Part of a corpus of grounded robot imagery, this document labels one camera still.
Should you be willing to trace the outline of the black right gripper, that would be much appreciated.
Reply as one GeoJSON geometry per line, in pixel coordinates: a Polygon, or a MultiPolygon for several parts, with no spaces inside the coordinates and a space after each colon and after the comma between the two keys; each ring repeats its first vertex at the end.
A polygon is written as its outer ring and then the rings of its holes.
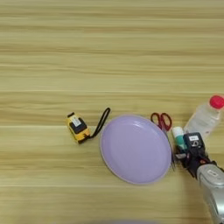
{"type": "Polygon", "coordinates": [[[186,150],[180,146],[177,146],[174,155],[175,158],[182,163],[183,167],[187,169],[194,178],[197,178],[197,170],[202,165],[216,164],[215,161],[208,157],[204,149],[186,150]]]}

